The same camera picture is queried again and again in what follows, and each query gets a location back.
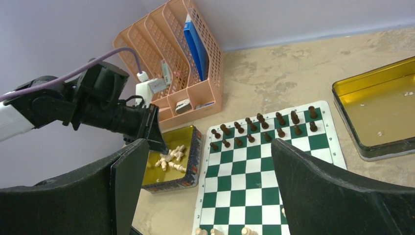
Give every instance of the chess piece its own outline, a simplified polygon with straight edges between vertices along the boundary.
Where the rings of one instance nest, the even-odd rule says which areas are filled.
[[[311,121],[310,122],[310,131],[312,131],[312,132],[316,132],[317,131],[317,125],[316,125],[316,123],[314,122],[314,121]]]
[[[240,140],[238,137],[235,137],[235,143],[236,143],[236,145],[238,145],[239,147],[241,147],[241,146],[242,146],[242,144],[243,144],[242,140]]]
[[[282,117],[281,113],[276,112],[276,113],[275,113],[275,116],[277,117],[278,123],[279,123],[281,126],[285,126],[286,121],[285,121],[285,120],[284,120],[284,118]]]
[[[297,136],[301,135],[301,129],[296,124],[294,125],[294,133]]]
[[[252,122],[249,124],[251,131],[256,131],[256,126]]]
[[[195,234],[196,234],[196,235],[208,235],[208,232],[207,232],[206,230],[204,230],[204,229],[197,228],[197,229],[195,230]]]
[[[211,229],[210,235],[225,235],[225,234],[217,229]]]
[[[285,136],[285,132],[281,128],[277,128],[278,137],[283,138]]]
[[[251,134],[247,134],[247,138],[249,143],[253,143],[255,141],[255,138]]]
[[[247,117],[247,118],[245,119],[245,121],[247,122],[247,124],[248,124],[248,125],[252,123],[252,120],[251,120],[249,117]]]
[[[258,233],[257,232],[255,232],[255,231],[252,231],[250,228],[248,228],[248,227],[244,227],[243,229],[242,229],[242,231],[241,231],[241,234],[242,235],[258,235]]]
[[[221,126],[220,126],[220,128],[221,128],[221,130],[223,131],[223,133],[225,133],[225,135],[230,135],[231,134],[231,131],[226,127],[226,125],[225,124],[222,124]]]
[[[298,118],[296,111],[291,111],[291,120],[294,124],[298,124],[300,122],[300,119]]]
[[[222,140],[222,143],[225,145],[225,148],[229,148],[231,146],[231,143],[229,143],[227,140]]]
[[[218,133],[215,129],[212,129],[212,134],[214,134],[215,135],[215,138],[217,138],[217,139],[219,139],[220,137],[221,137],[221,134],[220,133]]]
[[[241,126],[241,124],[239,124],[239,122],[236,121],[233,124],[235,125],[235,128],[238,130],[239,134],[244,133],[245,129]]]
[[[215,145],[214,143],[210,143],[210,147],[213,148],[213,150],[217,151],[219,147]]]
[[[264,138],[266,142],[270,142],[272,140],[272,137],[270,135],[268,135],[267,132],[264,132]]]
[[[316,110],[314,109],[314,106],[308,107],[308,112],[310,113],[310,118],[316,119],[318,114],[316,113]]]

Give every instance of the table surface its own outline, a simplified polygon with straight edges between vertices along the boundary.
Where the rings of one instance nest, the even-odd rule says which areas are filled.
[[[349,171],[415,187],[414,155],[363,161],[334,106],[334,82],[414,56],[415,28],[228,52],[222,112],[191,122],[209,127],[256,113],[326,100]],[[198,186],[151,194],[141,190],[133,226],[144,235],[192,234]]]

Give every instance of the small box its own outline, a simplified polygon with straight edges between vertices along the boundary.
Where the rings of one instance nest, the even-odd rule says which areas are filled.
[[[169,149],[185,145],[186,149],[181,162],[175,158],[173,162],[186,166],[187,170],[180,172],[167,166],[167,170],[163,171],[161,166],[155,166],[160,159],[160,154],[150,152],[141,188],[151,193],[157,193],[195,187],[199,182],[202,134],[192,125],[163,133],[163,138]]]
[[[335,82],[332,91],[363,160],[415,152],[415,57]]]

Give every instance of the white square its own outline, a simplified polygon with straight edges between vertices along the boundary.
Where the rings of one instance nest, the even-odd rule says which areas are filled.
[[[219,165],[218,176],[225,176],[232,174],[232,163],[224,163]]]
[[[291,144],[302,151],[310,151],[310,141],[307,136],[294,138],[291,140]]]
[[[229,208],[229,224],[245,224],[245,207]]]
[[[265,143],[261,145],[261,158],[267,158],[271,156],[271,143]]]
[[[245,173],[254,173],[261,171],[261,159],[250,159],[247,160],[246,171]]]
[[[205,179],[205,192],[217,192],[217,191],[218,191],[218,177],[206,178]]]
[[[257,146],[261,144],[261,133],[253,133],[251,136],[255,139],[255,141],[251,143],[247,138],[247,147]]]
[[[226,141],[228,141],[231,145],[228,148],[226,148],[225,144],[222,143],[222,149],[221,149],[222,152],[228,151],[228,150],[233,150],[233,145],[234,145],[235,140],[233,138],[230,138],[230,139],[226,139]]]
[[[282,137],[282,138],[280,138],[280,137],[278,136],[278,131],[277,131],[277,130],[275,130],[275,137],[276,137],[276,138],[278,138],[278,139],[282,139],[283,141],[290,140],[290,139],[291,139],[291,131],[290,131],[290,127],[289,127],[289,126],[287,126],[287,127],[282,127],[282,128],[281,128],[281,130],[285,133],[285,136],[284,136],[284,137]]]
[[[217,192],[216,207],[231,206],[231,191]]]
[[[208,165],[219,165],[220,164],[220,155],[221,155],[220,152],[209,154]]]
[[[281,224],[281,235],[290,235],[288,224]]]
[[[213,224],[215,222],[215,208],[202,208],[200,224]]]
[[[333,163],[333,159],[331,158],[331,151],[329,148],[311,150],[311,156],[319,158],[328,163]]]
[[[309,122],[305,124],[307,126],[307,135],[308,136],[315,136],[315,135],[320,135],[320,134],[325,133],[325,126],[324,126],[323,120],[315,121],[315,124],[317,126],[317,131],[316,132],[310,131],[310,123]]]
[[[297,123],[297,125],[300,124],[304,124],[305,123],[305,116],[304,116],[304,112],[296,112],[297,116],[299,117],[300,122]],[[288,120],[290,122],[290,126],[294,126],[295,124],[293,123],[293,121],[291,120],[291,111],[288,114]]]
[[[246,206],[262,206],[262,189],[247,189],[245,196]]]
[[[233,161],[239,162],[239,161],[246,161],[247,154],[246,154],[246,148],[238,148],[233,150]]]
[[[245,174],[231,175],[231,190],[245,190],[246,177]]]
[[[269,127],[267,129],[262,128],[262,125],[259,124],[259,126],[261,127],[261,132],[266,132],[266,131],[271,131],[275,129],[275,124],[274,124],[274,118],[267,118],[266,116],[264,116],[265,118],[265,122],[269,125]]]
[[[277,177],[273,170],[262,171],[261,172],[261,186],[263,188],[273,188],[278,187]]]
[[[262,224],[281,224],[279,205],[262,206]]]

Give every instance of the purple cable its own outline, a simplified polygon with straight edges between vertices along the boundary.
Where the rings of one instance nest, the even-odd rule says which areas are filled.
[[[52,86],[54,84],[64,82],[64,81],[66,81],[66,80],[74,77],[75,75],[80,74],[83,71],[91,68],[92,66],[98,64],[99,62],[104,61],[108,57],[113,56],[113,55],[115,55],[117,53],[120,53],[121,51],[124,51],[124,50],[127,50],[127,51],[131,52],[134,55],[134,58],[135,58],[136,63],[137,63],[138,72],[139,73],[142,73],[141,66],[140,66],[140,62],[138,60],[137,53],[134,51],[134,49],[132,49],[131,47],[119,47],[117,49],[111,50],[111,51],[105,53],[104,55],[102,55],[102,56],[100,56],[100,57],[98,57],[98,58],[90,61],[89,63],[87,63],[86,65],[84,65],[84,66],[82,66],[80,68],[78,68],[77,70],[74,70],[74,71],[72,71],[72,72],[70,72],[70,73],[68,73],[68,74],[66,74],[66,75],[64,75],[62,77],[56,78],[53,81],[46,82],[46,83],[44,83],[42,85],[39,85],[39,86],[36,86],[36,87],[29,87],[29,88],[26,88],[26,89],[23,89],[23,90],[20,90],[20,91],[16,91],[16,92],[11,92],[11,93],[8,93],[8,94],[4,94],[4,95],[0,96],[0,102],[5,101],[7,99],[15,98],[15,97],[18,97],[18,96],[27,94],[27,93],[36,92],[36,91],[39,91],[41,89],[47,88],[49,86]]]

